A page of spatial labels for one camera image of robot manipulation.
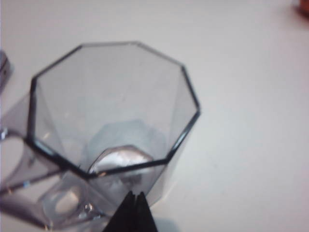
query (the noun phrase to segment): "orange object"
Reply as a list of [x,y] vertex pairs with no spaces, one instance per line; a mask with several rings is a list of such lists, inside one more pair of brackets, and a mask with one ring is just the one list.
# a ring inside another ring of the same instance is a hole
[[300,8],[309,14],[309,0],[300,0]]

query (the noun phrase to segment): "clear glass mug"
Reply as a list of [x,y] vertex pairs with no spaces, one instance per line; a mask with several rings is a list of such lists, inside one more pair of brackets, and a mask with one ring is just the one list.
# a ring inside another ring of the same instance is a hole
[[151,205],[199,115],[181,63],[139,42],[80,45],[1,119],[1,161],[21,147],[1,211],[61,230],[107,221],[130,190]]

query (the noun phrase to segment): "white surface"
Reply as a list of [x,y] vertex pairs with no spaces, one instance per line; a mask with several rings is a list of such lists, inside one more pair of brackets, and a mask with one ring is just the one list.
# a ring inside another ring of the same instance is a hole
[[[309,21],[291,1],[3,0],[15,71],[2,112],[76,45],[122,40],[185,63],[203,110],[152,207],[159,231],[309,231]],[[7,216],[1,228],[40,231]]]

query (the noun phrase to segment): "black object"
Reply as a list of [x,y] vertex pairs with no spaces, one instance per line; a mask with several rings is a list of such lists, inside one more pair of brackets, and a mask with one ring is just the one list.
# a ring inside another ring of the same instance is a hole
[[4,51],[0,50],[0,93],[11,74],[11,65]]
[[158,232],[144,193],[130,191],[103,232]]

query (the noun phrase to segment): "glass rim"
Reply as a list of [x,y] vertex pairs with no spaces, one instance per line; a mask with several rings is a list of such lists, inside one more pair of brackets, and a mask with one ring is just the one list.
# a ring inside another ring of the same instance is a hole
[[[40,141],[38,138],[36,138],[35,135],[35,123],[36,123],[36,96],[35,96],[35,90],[37,87],[37,80],[40,78],[44,73],[55,67],[57,64],[62,62],[63,60],[69,58],[72,54],[75,52],[79,51],[83,47],[97,47],[97,46],[120,46],[120,45],[135,45],[138,46],[142,49],[147,50],[148,52],[151,52],[152,54],[159,56],[160,58],[166,59],[169,62],[172,62],[174,64],[177,64],[181,72],[183,74],[183,77],[185,78],[185,82],[187,87],[189,88],[191,97],[193,99],[194,105],[196,107],[196,112],[190,119],[190,121],[187,123],[187,125],[184,127],[182,130],[180,136],[176,139],[176,142],[173,144],[172,148],[167,152],[165,157],[163,159],[157,159],[149,162],[144,162],[144,163],[139,163],[139,164],[134,164],[134,165],[129,165],[125,167],[117,167],[113,169],[107,169],[103,170],[97,173],[88,173],[82,169],[80,169],[78,166],[73,164],[71,161],[63,157],[61,154],[58,152],[54,151],[52,148],[50,148],[48,145]],[[190,82],[190,78],[187,74],[185,66],[166,56],[165,54],[158,52],[157,50],[137,41],[132,41],[132,42],[104,42],[104,43],[83,43],[73,50],[69,51],[65,55],[63,55],[61,58],[57,59],[54,61],[52,64],[38,72],[36,75],[33,76],[31,80],[31,87],[30,87],[30,100],[29,100],[29,111],[28,111],[28,122],[27,122],[27,134],[25,137],[22,137],[20,134],[15,133],[14,131],[7,131],[7,135],[11,136],[17,136],[21,137],[24,142],[33,150],[38,152],[38,155],[41,155],[48,159],[49,161],[53,162],[59,167],[59,171],[72,171],[75,173],[77,176],[84,180],[100,177],[100,176],[105,176],[105,175],[110,175],[110,174],[116,174],[116,173],[121,173],[121,172],[127,172],[127,171],[133,171],[137,169],[143,169],[143,168],[148,168],[148,167],[153,167],[153,166],[158,166],[158,165],[165,165],[168,164],[169,161],[173,158],[174,154],[178,150],[179,146],[182,144],[190,130],[192,129],[193,125],[197,121],[198,117],[200,116],[200,105],[197,100],[196,94],[193,90],[192,84]]]

